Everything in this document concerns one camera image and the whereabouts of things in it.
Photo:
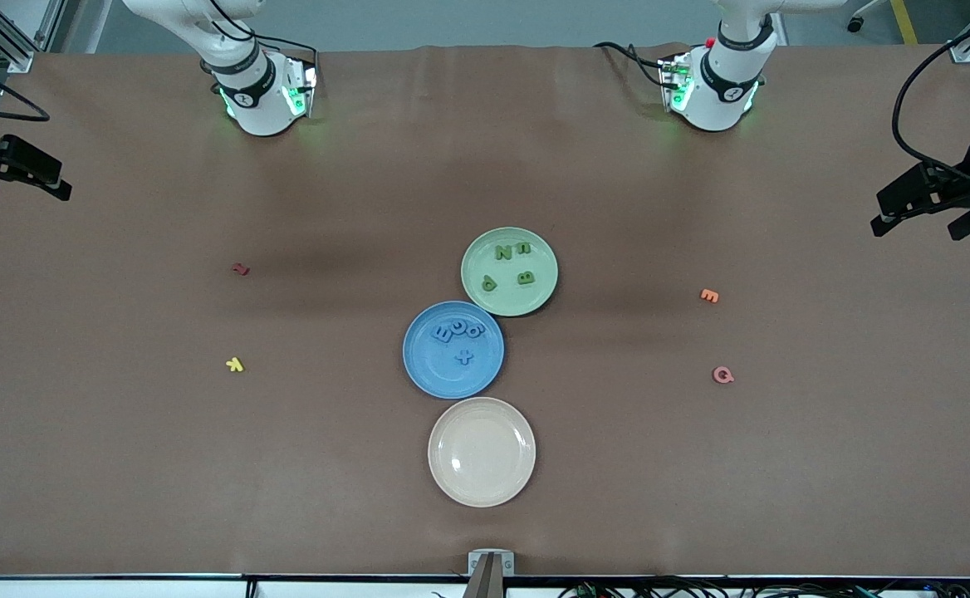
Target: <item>plate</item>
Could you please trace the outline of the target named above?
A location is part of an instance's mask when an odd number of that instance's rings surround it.
[[[429,433],[429,472],[452,500],[496,507],[530,481],[537,443],[526,417],[490,397],[459,401]]]
[[[541,235],[525,228],[494,228],[463,254],[463,289],[497,316],[522,316],[543,306],[558,283],[558,261]]]
[[[422,311],[404,336],[404,368],[415,385],[440,399],[473,397],[496,379],[503,334],[496,319],[465,301]]]

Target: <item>floor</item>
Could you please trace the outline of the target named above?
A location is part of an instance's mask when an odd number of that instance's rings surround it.
[[[939,44],[970,22],[970,0],[905,0],[915,36]],[[887,3],[846,31],[861,0],[837,10],[785,15],[790,45],[902,44]],[[718,10],[706,0],[592,0],[571,10],[568,0],[270,0],[250,23],[259,32],[309,42],[326,51],[401,50],[419,46],[648,46],[698,42],[717,31]],[[174,34],[137,17],[121,0],[81,0],[65,29],[65,51],[189,52]]]

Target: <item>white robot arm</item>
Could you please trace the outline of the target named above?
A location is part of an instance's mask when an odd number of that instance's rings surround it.
[[[816,12],[846,0],[710,0],[721,8],[717,40],[660,65],[663,103],[706,131],[724,131],[751,109],[762,66],[776,48],[770,12]]]
[[[227,113],[247,133],[275,135],[309,114],[315,65],[264,51],[253,35],[243,33],[251,30],[241,19],[260,12],[264,0],[124,0],[124,4],[181,37],[204,58],[219,82]]]

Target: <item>plate rim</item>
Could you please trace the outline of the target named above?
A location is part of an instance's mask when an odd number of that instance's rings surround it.
[[[471,285],[467,282],[467,276],[466,276],[467,260],[470,257],[470,250],[473,249],[474,243],[481,241],[481,239],[485,238],[485,236],[493,234],[496,231],[503,231],[503,230],[516,230],[516,231],[522,231],[524,233],[533,235],[534,238],[537,238],[538,241],[541,241],[541,243],[543,243],[543,246],[548,248],[548,253],[551,254],[552,260],[555,262],[555,284],[552,285],[550,291],[548,292],[548,296],[546,296],[545,300],[543,300],[541,304],[539,304],[539,306],[533,307],[533,309],[531,309],[530,311],[523,311],[522,313],[512,313],[512,314],[500,313],[500,311],[490,311],[488,307],[482,306],[481,303],[478,303],[477,300],[475,300],[474,298],[473,292],[470,291]],[[537,311],[541,309],[541,307],[545,306],[545,303],[547,303],[548,300],[551,299],[551,296],[555,294],[555,289],[558,288],[558,269],[560,269],[558,268],[558,255],[555,254],[555,250],[552,249],[551,244],[548,241],[546,241],[546,239],[543,238],[541,235],[531,231],[530,228],[496,227],[496,228],[490,228],[490,230],[487,230],[482,234],[477,235],[477,237],[470,242],[470,245],[467,246],[466,251],[463,251],[463,260],[459,262],[459,282],[463,284],[463,292],[466,292],[467,297],[470,298],[470,302],[473,303],[474,306],[481,307],[481,309],[488,311],[489,314],[493,314],[493,315],[505,317],[505,318],[515,318],[519,316],[524,316],[526,314],[532,314],[534,311]]]
[[[436,394],[431,393],[431,391],[424,389],[424,387],[422,387],[422,385],[419,383],[419,381],[416,380],[416,378],[412,375],[412,368],[409,367],[409,360],[408,360],[409,336],[410,336],[410,333],[412,333],[412,330],[415,329],[416,323],[418,323],[418,321],[420,321],[420,319],[422,319],[422,317],[424,317],[424,315],[427,314],[427,311],[431,311],[431,310],[434,310],[434,309],[439,309],[441,306],[447,306],[447,304],[449,304],[449,303],[455,303],[455,304],[458,304],[459,306],[470,306],[474,310],[481,310],[482,313],[484,313],[486,316],[488,316],[488,320],[491,321],[492,324],[496,327],[497,343],[499,343],[499,345],[500,345],[500,359],[499,359],[499,362],[500,363],[499,363],[499,365],[497,365],[496,374],[493,374],[492,375],[492,378],[490,378],[488,380],[488,382],[486,382],[485,385],[481,387],[481,389],[471,390],[470,391],[470,394],[465,395],[465,396],[462,396],[462,397],[459,397],[459,396],[451,396],[450,397],[450,396],[436,395]],[[412,384],[415,384],[415,386],[418,387],[418,390],[422,390],[425,394],[427,394],[427,395],[429,395],[431,397],[437,398],[437,399],[443,399],[443,400],[446,400],[446,401],[459,401],[459,400],[465,400],[465,399],[468,399],[470,397],[473,397],[474,394],[476,394],[476,393],[481,393],[482,390],[488,389],[488,387],[490,385],[492,385],[493,382],[496,382],[496,378],[499,377],[500,371],[503,370],[503,360],[504,360],[504,357],[507,357],[507,341],[505,341],[504,338],[503,338],[503,329],[500,328],[500,322],[497,322],[496,321],[496,318],[493,317],[492,316],[492,313],[490,313],[489,310],[486,310],[485,307],[481,307],[477,303],[474,303],[473,301],[462,301],[462,300],[459,300],[459,299],[448,299],[448,300],[436,302],[436,303],[432,304],[432,306],[425,307],[424,310],[420,311],[418,313],[418,315],[416,315],[416,317],[414,319],[412,319],[412,322],[410,322],[409,325],[408,325],[408,330],[404,331],[404,341],[403,341],[403,345],[401,347],[400,356],[401,356],[401,360],[404,362],[404,373],[406,375],[408,375],[408,378],[410,378],[410,381],[412,381]]]
[[[528,439],[530,439],[530,445],[533,447],[533,461],[530,462],[530,472],[527,473],[526,480],[522,481],[522,485],[519,485],[518,488],[515,489],[515,492],[512,493],[511,496],[508,496],[507,498],[504,498],[499,502],[492,502],[488,504],[471,504],[469,502],[459,500],[458,498],[455,498],[455,496],[452,496],[451,493],[448,493],[447,489],[444,489],[444,485],[440,483],[440,480],[437,478],[437,465],[435,465],[434,458],[433,458],[433,445],[437,435],[437,427],[440,425],[440,423],[442,423],[442,421],[444,421],[444,417],[448,415],[448,412],[452,411],[452,409],[461,408],[461,405],[468,404],[468,401],[469,402],[473,402],[473,401],[492,402],[492,404],[499,404],[501,408],[510,409],[513,413],[518,415],[519,419],[521,419],[524,424],[526,424],[526,429],[528,430],[528,432],[530,432],[528,433]],[[429,431],[429,441],[427,442],[427,446],[425,446],[425,458],[427,459],[427,464],[429,466],[429,474],[431,474],[431,476],[433,477],[433,482],[437,484],[437,488],[440,488],[440,492],[444,493],[444,496],[447,496],[448,498],[454,500],[455,502],[462,504],[462,506],[464,507],[473,507],[473,508],[499,507],[501,506],[501,504],[504,504],[505,502],[514,500],[515,497],[519,495],[519,493],[522,493],[523,489],[526,489],[526,485],[530,483],[530,478],[533,477],[533,472],[534,470],[536,470],[536,467],[537,467],[537,435],[535,435],[535,433],[533,432],[533,425],[530,425],[530,420],[528,420],[526,416],[523,415],[522,412],[518,411],[518,409],[515,408],[515,405],[509,404],[507,401],[503,399],[498,399],[496,397],[483,396],[483,397],[466,398],[461,401],[456,401],[455,404],[452,404],[451,406],[449,406],[447,409],[444,410],[442,414],[440,414],[440,417],[438,417],[437,420],[434,421],[433,428],[431,428],[431,430]]]

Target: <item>brown tabletop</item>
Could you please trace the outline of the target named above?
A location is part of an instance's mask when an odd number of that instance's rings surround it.
[[[0,192],[0,574],[445,572],[496,546],[527,574],[970,575],[970,238],[956,212],[869,227],[928,50],[777,50],[721,134],[602,50],[333,54],[273,139],[195,56],[38,57],[12,82],[53,121],[0,134],[75,192]],[[970,66],[929,69],[905,126],[959,159]],[[561,282],[500,321],[484,394],[539,458],[475,510],[429,476],[451,404],[400,345],[508,224]]]

